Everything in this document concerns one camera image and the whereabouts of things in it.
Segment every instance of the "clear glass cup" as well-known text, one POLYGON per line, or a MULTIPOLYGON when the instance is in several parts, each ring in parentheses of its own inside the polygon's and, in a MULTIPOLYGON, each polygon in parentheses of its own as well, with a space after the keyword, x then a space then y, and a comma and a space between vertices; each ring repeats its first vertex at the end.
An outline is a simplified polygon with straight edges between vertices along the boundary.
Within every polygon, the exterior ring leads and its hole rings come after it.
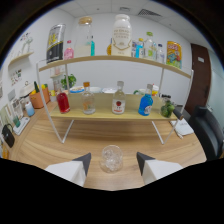
POLYGON ((108 145, 102 150, 100 167, 107 173, 114 173, 123 166, 123 153, 116 145, 108 145))

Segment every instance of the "wooden table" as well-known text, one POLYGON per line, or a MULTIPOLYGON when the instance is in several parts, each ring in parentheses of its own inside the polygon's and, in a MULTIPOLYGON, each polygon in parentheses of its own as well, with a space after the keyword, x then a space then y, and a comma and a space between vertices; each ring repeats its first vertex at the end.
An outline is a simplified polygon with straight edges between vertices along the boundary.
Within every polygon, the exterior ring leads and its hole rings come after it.
MULTIPOLYGON (((57 102, 47 104, 52 111, 57 102)), ((54 118, 61 136, 67 130, 69 119, 54 118)), ((165 121, 155 121, 163 137, 172 126, 165 121)), ((16 137, 10 149, 9 159, 35 165, 45 169, 50 164, 71 161, 74 158, 92 154, 85 188, 103 190, 132 189, 144 186, 136 153, 158 160, 179 163, 183 167, 206 161, 204 151, 195 134, 180 139, 175 132, 162 145, 151 121, 91 121, 75 120, 64 144, 58 142, 47 114, 36 109, 35 115, 22 134, 16 137), (117 145, 123 151, 123 168, 114 174, 101 170, 99 160, 102 149, 107 145, 117 145)))

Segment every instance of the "bottle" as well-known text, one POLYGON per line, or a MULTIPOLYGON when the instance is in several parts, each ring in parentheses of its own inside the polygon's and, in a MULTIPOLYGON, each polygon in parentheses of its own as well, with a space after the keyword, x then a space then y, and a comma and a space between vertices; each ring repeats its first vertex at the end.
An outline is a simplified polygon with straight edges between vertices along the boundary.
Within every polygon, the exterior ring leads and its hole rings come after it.
POLYGON ((153 99, 151 96, 153 85, 148 84, 145 95, 142 97, 138 113, 143 116, 148 116, 152 109, 153 99))
POLYGON ((164 56, 162 47, 163 47, 162 44, 158 44, 156 60, 157 60, 157 62, 164 64, 165 63, 165 61, 164 61, 165 56, 164 56))
POLYGON ((91 56, 95 56, 95 42, 93 41, 93 36, 91 40, 91 56))
POLYGON ((49 92, 49 96, 50 96, 50 100, 51 102, 54 102, 57 100, 56 96, 55 96, 55 90, 54 90, 54 82, 53 79, 48 79, 47 81, 47 86, 48 86, 48 92, 49 92))
POLYGON ((95 112, 94 94, 90 92, 89 82, 84 82, 84 92, 82 92, 82 104, 84 114, 93 114, 95 112))
POLYGON ((125 110, 125 93, 123 92, 123 81, 117 82, 118 90, 113 95, 112 112, 114 114, 123 114, 125 110))
POLYGON ((156 43, 154 41, 153 41, 152 52, 153 52, 153 61, 156 61, 157 46, 156 46, 156 43))
POLYGON ((119 14, 115 16, 111 55, 129 56, 132 51, 132 28, 130 17, 119 14))
POLYGON ((138 44, 136 47, 136 58, 143 58, 144 57, 144 42, 142 38, 138 39, 138 44))
POLYGON ((67 49, 64 52, 64 60, 74 58, 74 50, 71 48, 71 40, 67 41, 67 49))
POLYGON ((74 58, 91 55, 92 17, 85 16, 79 19, 76 28, 76 41, 74 45, 74 58))
POLYGON ((70 106, 68 102, 67 94, 61 91, 61 84, 58 84, 58 91, 57 91, 57 101, 58 107, 62 114, 68 113, 70 111, 70 106))
POLYGON ((145 50, 145 58, 153 60, 153 33, 152 32, 147 32, 146 33, 148 38, 144 43, 144 50, 145 50))
POLYGON ((112 38, 110 39, 110 44, 107 47, 107 55, 111 55, 111 45, 112 45, 112 38))

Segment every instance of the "green plant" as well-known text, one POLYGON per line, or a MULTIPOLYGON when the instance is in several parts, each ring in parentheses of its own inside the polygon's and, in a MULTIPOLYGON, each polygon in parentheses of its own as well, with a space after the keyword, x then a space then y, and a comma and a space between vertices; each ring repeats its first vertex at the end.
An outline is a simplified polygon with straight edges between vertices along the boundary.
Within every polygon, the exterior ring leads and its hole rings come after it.
MULTIPOLYGON (((73 74, 71 75, 68 75, 68 82, 69 82, 69 87, 71 88, 72 86, 75 85, 76 83, 76 78, 73 74)), ((62 84, 62 87, 63 88, 66 88, 67 87, 67 82, 66 82, 66 76, 64 79, 61 79, 61 84, 62 84)))

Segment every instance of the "shelf board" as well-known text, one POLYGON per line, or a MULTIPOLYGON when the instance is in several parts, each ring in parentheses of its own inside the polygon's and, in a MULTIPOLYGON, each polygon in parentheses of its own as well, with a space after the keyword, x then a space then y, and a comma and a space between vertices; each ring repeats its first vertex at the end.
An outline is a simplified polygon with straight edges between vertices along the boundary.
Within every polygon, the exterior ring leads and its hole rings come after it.
POLYGON ((130 62, 137 62, 137 63, 142 63, 142 64, 148 64, 148 65, 154 65, 157 67, 161 67, 173 72, 176 72, 182 76, 185 76, 187 78, 191 78, 191 76, 182 70, 173 67, 171 65, 166 65, 166 64, 161 64, 157 61, 152 61, 152 60, 147 60, 144 58, 134 58, 134 57, 127 57, 127 56, 114 56, 114 55, 99 55, 99 56, 88 56, 88 57, 80 57, 80 58, 72 58, 68 60, 58 60, 51 62, 47 64, 46 66, 43 66, 39 69, 39 71, 44 71, 46 69, 55 67, 55 66, 60 66, 60 65, 65 65, 65 64, 70 64, 70 63, 75 63, 75 62, 83 62, 83 61, 101 61, 101 60, 116 60, 116 61, 130 61, 130 62))
POLYGON ((123 114, 112 113, 113 94, 110 93, 95 93, 95 108, 94 114, 86 115, 82 111, 81 93, 71 93, 68 95, 70 111, 66 114, 61 114, 58 106, 50 113, 52 118, 63 118, 70 120, 92 120, 92 121, 171 121, 177 120, 177 117, 172 114, 170 118, 165 118, 159 114, 159 109, 162 106, 162 99, 159 97, 153 98, 153 106, 149 116, 142 116, 138 113, 138 108, 142 95, 126 94, 125 112, 123 114))
POLYGON ((29 55, 31 55, 31 54, 33 54, 33 53, 34 53, 34 52, 29 52, 29 53, 20 55, 19 57, 16 57, 16 58, 12 59, 12 61, 10 61, 9 65, 13 64, 13 63, 16 62, 16 61, 19 61, 19 60, 22 59, 22 58, 27 58, 27 57, 29 57, 29 55))

